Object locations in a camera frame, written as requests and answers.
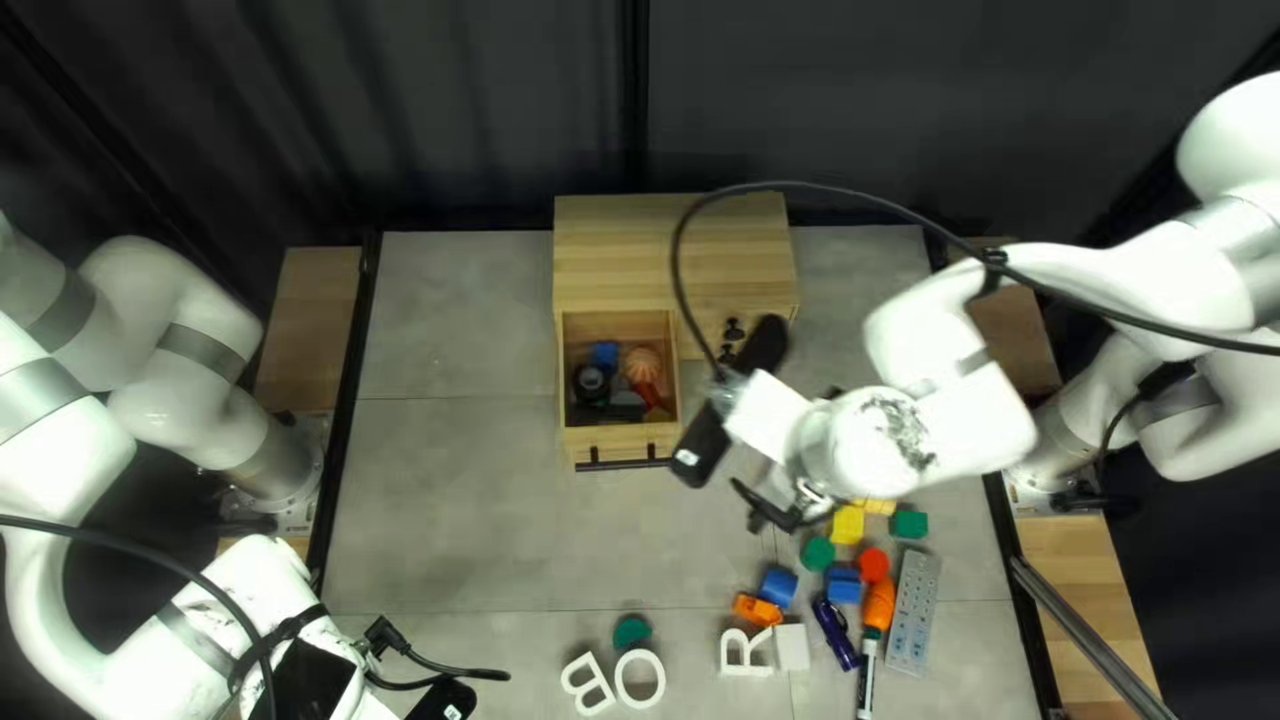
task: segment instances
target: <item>wooden box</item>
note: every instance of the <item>wooden box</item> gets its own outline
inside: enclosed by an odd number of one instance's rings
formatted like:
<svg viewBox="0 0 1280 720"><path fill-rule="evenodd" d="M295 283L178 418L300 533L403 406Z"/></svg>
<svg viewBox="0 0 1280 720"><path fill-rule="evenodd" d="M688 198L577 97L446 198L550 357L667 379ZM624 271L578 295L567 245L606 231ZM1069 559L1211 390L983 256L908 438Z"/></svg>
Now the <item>wooden box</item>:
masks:
<svg viewBox="0 0 1280 720"><path fill-rule="evenodd" d="M671 233L696 197L556 199L552 306L561 352L559 416L564 450L580 469L594 461L658 464L680 439L678 363L703 356L676 307ZM765 313L795 318L795 261L782 195L756 192L705 209L685 234L681 270L694 316L717 354L723 345L736 351L741 343L724 338L730 318L745 332ZM596 341L663 348L663 397L673 401L672 421L594 427L571 421L570 373Z"/></svg>

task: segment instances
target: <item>white letter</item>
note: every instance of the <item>white letter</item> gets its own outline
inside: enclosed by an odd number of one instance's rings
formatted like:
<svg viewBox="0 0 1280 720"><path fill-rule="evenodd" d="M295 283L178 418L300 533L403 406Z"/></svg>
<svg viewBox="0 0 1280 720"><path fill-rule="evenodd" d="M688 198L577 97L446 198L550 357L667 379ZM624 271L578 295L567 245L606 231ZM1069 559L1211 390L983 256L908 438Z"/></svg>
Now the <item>white letter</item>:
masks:
<svg viewBox="0 0 1280 720"><path fill-rule="evenodd" d="M746 633L737 628L724 630L724 634L721 635L721 675L746 675L750 678L768 678L772 675L772 665L751 665L751 651L772 637L773 628L765 628L764 632L758 633L750 641L746 639ZM741 662L728 661L730 641L737 642L739 647L742 648L740 651L742 656Z"/></svg>
<svg viewBox="0 0 1280 720"><path fill-rule="evenodd" d="M570 682L570 676L582 667L591 669L591 679L581 685L573 685ZM600 671L600 665L595 661L595 656L590 652L564 666L564 670L561 673L561 687L564 688L564 692L573 696L573 706L577 708L577 714L582 717L590 717L608 710L616 702L613 698L613 691L609 689L609 684L604 680L604 673ZM604 700L588 706L582 702L582 700L595 688L604 691Z"/></svg>
<svg viewBox="0 0 1280 720"><path fill-rule="evenodd" d="M622 683L622 669L627 666L627 662L632 660L644 660L649 665L653 665L653 671L658 674L658 689L653 691L653 694L645 700L636 700L631 697L627 692L626 684ZM662 700L663 693L667 692L667 669L662 666L662 660L650 650L635 648L627 651L626 655L618 659L617 667L613 669L613 687L618 689L618 697L622 702L631 710L649 710L650 707L658 705Z"/></svg>

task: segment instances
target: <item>blue block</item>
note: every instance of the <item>blue block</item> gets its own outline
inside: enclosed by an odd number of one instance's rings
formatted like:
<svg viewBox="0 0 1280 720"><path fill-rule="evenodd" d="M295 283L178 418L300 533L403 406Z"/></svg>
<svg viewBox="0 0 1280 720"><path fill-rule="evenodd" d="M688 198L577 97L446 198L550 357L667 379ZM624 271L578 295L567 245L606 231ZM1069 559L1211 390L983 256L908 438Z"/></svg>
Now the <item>blue block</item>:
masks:
<svg viewBox="0 0 1280 720"><path fill-rule="evenodd" d="M595 347L591 348L591 364L605 368L609 374L618 372L618 343L595 343Z"/></svg>
<svg viewBox="0 0 1280 720"><path fill-rule="evenodd" d="M769 570L764 574L764 582L760 583L760 592L755 593L755 596L786 610L791 607L791 600L795 598L796 585L799 584L800 578L796 578L795 573Z"/></svg>
<svg viewBox="0 0 1280 720"><path fill-rule="evenodd" d="M827 600L841 605L858 605L863 601L863 579L858 570L832 568L827 570Z"/></svg>

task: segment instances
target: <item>white cube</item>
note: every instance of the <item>white cube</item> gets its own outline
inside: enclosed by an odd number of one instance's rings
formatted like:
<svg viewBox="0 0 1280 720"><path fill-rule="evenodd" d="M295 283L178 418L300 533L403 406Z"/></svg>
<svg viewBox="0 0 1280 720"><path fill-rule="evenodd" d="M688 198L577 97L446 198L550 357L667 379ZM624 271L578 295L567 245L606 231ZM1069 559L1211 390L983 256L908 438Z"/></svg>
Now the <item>white cube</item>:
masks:
<svg viewBox="0 0 1280 720"><path fill-rule="evenodd" d="M804 624L774 625L773 642L778 646L780 669L809 669L809 633L805 630Z"/></svg>

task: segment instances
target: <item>red ball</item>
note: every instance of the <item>red ball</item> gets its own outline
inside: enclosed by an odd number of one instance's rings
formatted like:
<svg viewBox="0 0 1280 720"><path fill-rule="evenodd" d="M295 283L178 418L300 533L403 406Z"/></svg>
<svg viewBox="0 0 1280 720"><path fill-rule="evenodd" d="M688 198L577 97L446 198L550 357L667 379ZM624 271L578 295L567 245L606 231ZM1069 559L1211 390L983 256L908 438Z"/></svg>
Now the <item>red ball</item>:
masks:
<svg viewBox="0 0 1280 720"><path fill-rule="evenodd" d="M874 547L864 550L858 556L858 569L863 571L863 582L878 583L888 577L888 555Z"/></svg>

